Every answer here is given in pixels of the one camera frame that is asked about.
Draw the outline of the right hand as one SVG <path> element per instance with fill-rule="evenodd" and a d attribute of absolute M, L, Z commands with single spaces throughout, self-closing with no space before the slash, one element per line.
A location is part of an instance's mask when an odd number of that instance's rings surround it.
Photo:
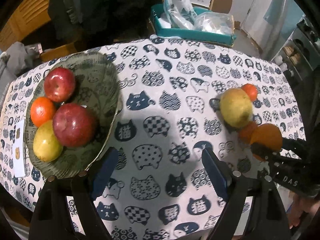
<path fill-rule="evenodd" d="M 292 227 L 299 225 L 300 217 L 304 212 L 310 213 L 314 216 L 317 213 L 318 209 L 319 200 L 315 200 L 313 198 L 304 198 L 295 194 L 293 197 L 291 209 L 287 214 L 289 228 L 291 229 Z"/>

